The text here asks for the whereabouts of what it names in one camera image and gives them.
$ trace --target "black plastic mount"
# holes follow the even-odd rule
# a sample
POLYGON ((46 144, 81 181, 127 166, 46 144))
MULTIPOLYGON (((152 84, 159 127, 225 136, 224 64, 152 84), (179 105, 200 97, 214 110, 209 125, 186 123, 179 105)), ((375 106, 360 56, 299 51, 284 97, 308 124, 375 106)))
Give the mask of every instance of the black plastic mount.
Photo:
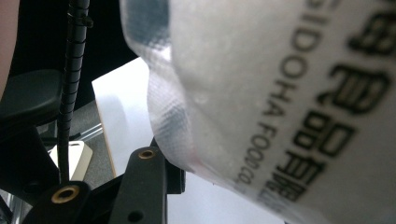
POLYGON ((164 224, 166 194, 179 194, 184 188, 185 172, 169 163, 157 147, 144 147, 131 155, 124 175, 97 189, 74 181, 47 191, 23 223, 164 224), (76 186, 79 191, 73 200, 52 200, 57 195, 67 199, 72 192, 66 189, 76 186))

